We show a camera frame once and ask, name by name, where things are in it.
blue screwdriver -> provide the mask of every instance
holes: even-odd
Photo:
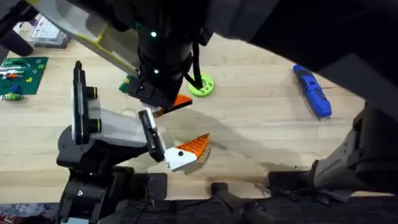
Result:
[[[300,81],[300,86],[311,105],[313,112],[319,118],[327,118],[330,120],[331,105],[325,94],[323,94],[322,87],[318,84],[312,72],[300,65],[294,65],[293,71]]]

wooden table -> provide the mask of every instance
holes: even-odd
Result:
[[[35,49],[50,57],[39,90],[20,102],[0,102],[0,203],[57,202],[68,170],[56,165],[57,141],[71,122],[72,70],[80,60],[101,105],[135,116],[143,107],[118,90],[126,74],[72,41],[66,50]],[[185,171],[170,172],[148,155],[124,163],[138,172],[169,175],[168,198],[206,198],[212,182],[229,183],[242,197],[264,197],[273,170],[308,169],[345,138],[363,100],[318,77],[333,107],[331,123],[319,122],[300,95],[293,63],[238,40],[214,36],[201,49],[201,70],[216,83],[207,98],[157,120],[170,147],[210,133],[210,150]],[[184,83],[181,93],[190,95]]]

black strap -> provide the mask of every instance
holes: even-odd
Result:
[[[201,75],[200,75],[200,67],[199,67],[199,43],[194,42],[192,43],[192,52],[193,52],[193,79],[188,72],[184,72],[183,75],[187,79],[193,87],[195,87],[197,90],[200,90],[203,88],[203,84],[201,82]]]

orange object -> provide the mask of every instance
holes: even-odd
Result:
[[[200,137],[197,137],[194,140],[186,142],[185,144],[176,146],[176,148],[187,152],[192,152],[197,156],[197,158],[199,158],[205,151],[208,141],[209,141],[209,134],[204,134]]]
[[[183,103],[192,103],[192,99],[189,96],[177,95],[174,101],[174,106],[178,106]]]
[[[163,114],[167,114],[171,111],[183,108],[184,106],[188,106],[192,104],[192,99],[189,96],[184,96],[184,95],[177,95],[175,101],[174,101],[174,105],[171,109],[160,109],[159,111],[155,112],[154,115],[155,117],[160,117]]]
[[[8,77],[17,78],[17,77],[22,77],[22,76],[21,75],[17,75],[17,74],[9,74]]]

green ring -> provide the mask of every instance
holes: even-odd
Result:
[[[200,90],[197,90],[193,85],[191,85],[191,83],[188,83],[189,91],[191,91],[191,93],[196,97],[206,97],[210,95],[214,89],[214,81],[209,75],[201,73],[201,79],[206,83],[206,85]]]

